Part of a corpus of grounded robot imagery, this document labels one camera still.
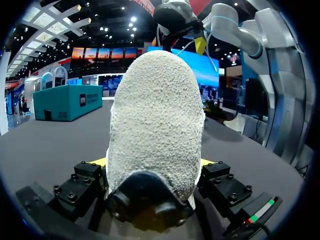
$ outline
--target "white textured foam object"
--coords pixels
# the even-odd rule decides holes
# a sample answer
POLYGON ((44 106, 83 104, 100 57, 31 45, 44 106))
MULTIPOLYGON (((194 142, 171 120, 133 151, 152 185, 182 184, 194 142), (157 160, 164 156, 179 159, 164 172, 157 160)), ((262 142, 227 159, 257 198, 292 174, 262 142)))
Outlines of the white textured foam object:
POLYGON ((107 179, 115 190, 131 174, 157 174, 181 202, 201 171, 205 113, 191 68, 163 50, 136 59, 111 108, 107 179))

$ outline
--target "gray floor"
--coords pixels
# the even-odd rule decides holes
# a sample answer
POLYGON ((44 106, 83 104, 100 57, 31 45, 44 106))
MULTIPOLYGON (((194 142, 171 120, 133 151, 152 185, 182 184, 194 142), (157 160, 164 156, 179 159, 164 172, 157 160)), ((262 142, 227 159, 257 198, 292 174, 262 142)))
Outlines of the gray floor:
MULTIPOLYGON (((73 122, 30 120, 0 137, 0 169, 10 191, 33 181, 51 191, 53 185, 69 178, 79 162, 105 157, 111 104, 103 101, 103 108, 73 122)), ((283 204, 267 222, 272 231, 288 216, 303 186, 301 176, 282 159, 211 119, 203 134, 201 154, 204 159, 230 165, 238 180, 253 186, 255 197, 268 192, 283 199, 283 204)), ((124 230, 112 224, 112 234, 124 230)), ((196 229, 198 227, 178 230, 175 236, 194 239, 196 229)), ((135 238, 137 235, 131 231, 134 230, 127 229, 126 233, 135 238)))
POLYGON ((29 122, 30 120, 34 120, 35 116, 32 115, 20 115, 20 114, 14 114, 14 115, 6 115, 6 119, 8 121, 8 130, 12 130, 22 124, 25 124, 29 122))

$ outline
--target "ceiling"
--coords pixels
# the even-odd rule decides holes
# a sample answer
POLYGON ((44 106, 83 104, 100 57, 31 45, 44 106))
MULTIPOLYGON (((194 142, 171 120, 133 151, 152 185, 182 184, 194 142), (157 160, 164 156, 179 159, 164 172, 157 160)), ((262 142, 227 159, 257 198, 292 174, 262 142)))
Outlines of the ceiling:
MULTIPOLYGON (((143 47, 144 42, 151 42, 156 36, 157 25, 150 13, 134 2, 135 0, 60 0, 54 4, 54 7, 63 13, 70 8, 80 5, 81 10, 70 15, 68 18, 76 23, 90 18, 91 23, 80 27, 83 35, 78 36, 73 31, 64 33, 67 41, 55 38, 53 45, 44 46, 45 52, 40 52, 38 57, 34 57, 28 65, 24 66, 15 76, 7 78, 13 80, 27 77, 31 73, 58 60, 70 57, 73 47, 95 47, 95 48, 121 48, 121 47, 143 47), (131 18, 136 17, 133 26, 129 27, 131 18)), ((203 20, 210 12, 212 5, 217 2, 233 6, 239 15, 239 22, 252 19, 255 9, 245 0, 203 0, 208 2, 207 6, 200 11, 199 19, 203 20)), ((41 0, 42 7, 48 6, 56 1, 41 0)), ((156 7, 161 4, 161 0, 150 0, 156 7)), ((7 41, 5 50, 11 51, 11 59, 21 47, 37 32, 36 28, 25 24, 18 24, 12 30, 7 41)), ((182 49, 190 40, 183 38, 174 46, 176 49, 182 49)), ((190 52, 195 51, 194 45, 188 47, 190 52)), ((231 62, 225 54, 239 53, 238 49, 228 43, 219 41, 214 37, 209 43, 209 52, 212 58, 218 59, 222 68, 229 67, 231 62)))

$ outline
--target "teal booth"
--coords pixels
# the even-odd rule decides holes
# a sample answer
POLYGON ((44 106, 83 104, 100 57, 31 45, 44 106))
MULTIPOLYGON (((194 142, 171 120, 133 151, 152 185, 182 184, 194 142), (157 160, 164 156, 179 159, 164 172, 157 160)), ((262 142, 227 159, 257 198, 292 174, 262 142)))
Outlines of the teal booth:
POLYGON ((33 93, 36 120, 71 122, 102 107, 102 86, 63 85, 33 93))

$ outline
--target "screw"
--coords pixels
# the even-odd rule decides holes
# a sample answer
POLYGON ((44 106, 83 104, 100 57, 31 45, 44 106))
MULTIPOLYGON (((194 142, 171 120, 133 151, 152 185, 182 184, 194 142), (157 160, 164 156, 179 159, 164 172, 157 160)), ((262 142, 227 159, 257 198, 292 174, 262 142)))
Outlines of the screw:
POLYGON ((58 194, 61 192, 61 187, 59 185, 54 185, 53 186, 53 191, 58 194))
POLYGON ((185 220, 185 219, 179 220, 178 223, 177 223, 177 226, 183 225, 186 221, 187 221, 187 220, 185 220))
POLYGON ((31 205, 30 205, 30 203, 28 201, 26 201, 24 203, 24 206, 25 206, 26 209, 30 209, 30 207, 31 207, 31 205))
POLYGON ((252 191, 252 186, 251 186, 251 185, 245 186, 244 191, 245 191, 246 193, 250 193, 250 192, 252 191))
POLYGON ((120 217, 120 214, 117 213, 117 212, 112 213, 112 215, 113 215, 115 218, 117 218, 117 219, 120 217))
POLYGON ((233 175, 232 173, 229 173, 229 174, 226 176, 226 179, 232 180, 232 179, 234 179, 234 175, 233 175))
POLYGON ((84 181, 86 184, 89 184, 89 183, 91 182, 88 177, 85 177, 85 178, 83 179, 83 181, 84 181))
POLYGON ((216 177, 214 180, 213 180, 213 183, 218 185, 221 183, 221 178, 220 177, 216 177))
POLYGON ((230 202, 235 202, 237 200, 237 194, 236 193, 232 193, 229 196, 229 200, 230 200, 230 202))
POLYGON ((76 200, 76 198, 77 198, 77 195, 75 195, 73 192, 70 192, 70 193, 68 194, 68 199, 70 199, 70 200, 76 200))
POLYGON ((73 180, 77 180, 77 179, 78 179, 78 175, 75 174, 75 173, 73 173, 73 174, 71 174, 71 178, 72 178, 73 180))

